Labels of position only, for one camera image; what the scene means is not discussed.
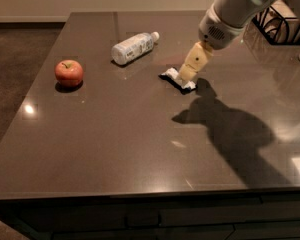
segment table top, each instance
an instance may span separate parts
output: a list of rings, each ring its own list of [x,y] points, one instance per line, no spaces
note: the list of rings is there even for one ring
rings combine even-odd
[[[158,75],[181,66],[203,15],[72,13],[0,144],[0,200],[299,189],[300,46],[250,24],[182,95]],[[114,44],[153,31],[152,52],[112,62]],[[69,58],[84,82],[64,92],[54,66]]]

